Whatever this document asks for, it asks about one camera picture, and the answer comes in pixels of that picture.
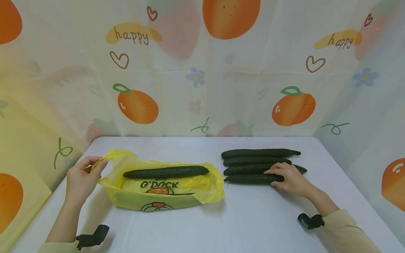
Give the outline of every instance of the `beige sleeve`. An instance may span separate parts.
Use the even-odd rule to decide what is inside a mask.
[[[77,249],[78,241],[71,243],[45,242],[38,249],[38,253],[80,253]]]
[[[325,226],[321,228],[339,252],[381,252],[346,210],[331,213],[324,222]]]

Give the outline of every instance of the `hand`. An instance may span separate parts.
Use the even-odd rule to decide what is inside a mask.
[[[272,186],[277,186],[289,193],[309,198],[316,188],[311,184],[294,165],[288,163],[276,163],[264,174],[277,174],[284,177],[284,182],[272,182]]]
[[[91,170],[91,166],[98,160],[102,159],[99,156],[88,156],[71,167],[66,175],[67,187],[65,202],[69,204],[83,205],[86,199],[94,191],[97,180],[101,178],[101,172],[107,165],[107,160],[102,160],[97,164],[97,167]]]

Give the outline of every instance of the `white tablecloth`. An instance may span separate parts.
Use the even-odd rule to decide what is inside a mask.
[[[405,252],[385,223],[343,170],[313,137],[101,137],[83,154],[104,156],[112,148],[142,160],[213,163],[222,172],[221,152],[230,149],[288,148],[302,152],[294,164],[347,209],[374,243],[387,253]],[[108,165],[103,175],[111,170]],[[62,206],[66,179],[30,224],[12,253],[31,253],[45,241]],[[193,208],[141,212],[113,206],[100,185],[84,205],[78,234],[93,234],[99,224],[110,227],[106,240],[88,252],[111,253],[242,253],[334,252],[320,229],[305,230],[301,213],[317,213],[312,204],[271,186],[225,184],[225,198]]]

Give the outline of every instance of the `cucumber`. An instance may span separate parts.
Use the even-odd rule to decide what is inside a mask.
[[[223,152],[221,157],[222,159],[240,156],[289,157],[300,154],[301,152],[291,149],[234,149]]]
[[[275,164],[277,162],[286,162],[291,164],[292,162],[286,158],[282,157],[256,157],[256,156],[243,156],[243,157],[232,157],[224,160],[224,166],[232,167],[237,165],[246,164]]]
[[[224,175],[225,176],[231,176],[231,175],[240,175],[240,174],[260,174],[265,172],[266,170],[270,169],[271,166],[274,164],[248,164],[248,165],[239,165],[239,166],[233,166],[229,167],[226,170],[224,170]],[[301,174],[304,174],[307,172],[307,169],[294,165],[298,171]]]
[[[276,174],[233,175],[224,179],[231,184],[269,185],[274,181],[284,182],[284,177]]]
[[[132,170],[124,173],[124,177],[130,179],[155,179],[173,178],[205,175],[209,173],[206,167],[202,166],[178,166],[168,168],[157,168],[148,170]]]

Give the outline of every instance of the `fabric backdrop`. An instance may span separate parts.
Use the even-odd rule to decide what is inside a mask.
[[[1,0],[0,251],[99,136],[314,135],[405,244],[403,5]]]

